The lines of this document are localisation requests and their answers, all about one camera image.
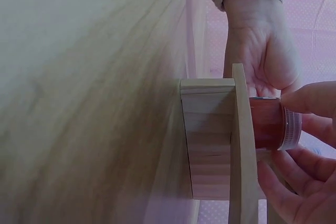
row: wooden block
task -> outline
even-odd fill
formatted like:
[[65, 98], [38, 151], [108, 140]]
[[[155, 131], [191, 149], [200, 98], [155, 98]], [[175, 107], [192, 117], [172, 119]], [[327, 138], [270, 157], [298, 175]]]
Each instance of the wooden block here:
[[228, 199], [233, 79], [181, 81], [194, 199]]
[[242, 64], [233, 64], [236, 105], [233, 123], [229, 224], [258, 223], [257, 157]]

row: wooden piece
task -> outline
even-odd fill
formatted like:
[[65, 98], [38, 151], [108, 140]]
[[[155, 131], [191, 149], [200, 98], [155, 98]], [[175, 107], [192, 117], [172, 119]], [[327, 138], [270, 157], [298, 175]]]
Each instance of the wooden piece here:
[[233, 79], [181, 81], [194, 199], [228, 197], [229, 143], [235, 85]]
[[258, 180], [252, 117], [242, 64], [233, 64], [236, 86], [231, 140], [229, 224], [258, 223]]
[[186, 1], [1, 3], [1, 221], [195, 220]]

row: palm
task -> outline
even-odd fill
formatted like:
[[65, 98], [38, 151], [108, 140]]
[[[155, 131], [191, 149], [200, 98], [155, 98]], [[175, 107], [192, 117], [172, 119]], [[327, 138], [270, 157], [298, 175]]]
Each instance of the palm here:
[[229, 28], [224, 76], [231, 75], [231, 64], [244, 65], [250, 96], [274, 97], [277, 90], [300, 86], [298, 57], [285, 27], [268, 24]]

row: finger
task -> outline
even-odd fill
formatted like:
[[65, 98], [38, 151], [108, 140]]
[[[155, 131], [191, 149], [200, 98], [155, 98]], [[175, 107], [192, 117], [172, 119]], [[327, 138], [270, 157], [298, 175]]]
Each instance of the finger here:
[[285, 181], [300, 196], [309, 197], [323, 186], [323, 182], [313, 179], [302, 170], [285, 151], [272, 153], [272, 160]]
[[336, 160], [321, 157], [302, 146], [287, 152], [303, 171], [319, 181], [326, 182], [336, 169]]
[[287, 223], [293, 223], [303, 199], [290, 192], [263, 161], [258, 162], [258, 181], [267, 200]]
[[322, 142], [336, 148], [336, 127], [333, 127], [332, 119], [322, 118], [314, 114], [303, 114], [302, 129]]
[[312, 83], [281, 97], [289, 110], [333, 118], [336, 111], [336, 81]]

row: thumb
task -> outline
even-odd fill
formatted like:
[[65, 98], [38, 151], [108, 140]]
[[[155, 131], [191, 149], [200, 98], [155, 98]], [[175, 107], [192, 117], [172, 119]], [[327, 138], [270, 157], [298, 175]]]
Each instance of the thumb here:
[[293, 93], [283, 94], [281, 103], [294, 112], [333, 118], [336, 115], [336, 81], [305, 85]]

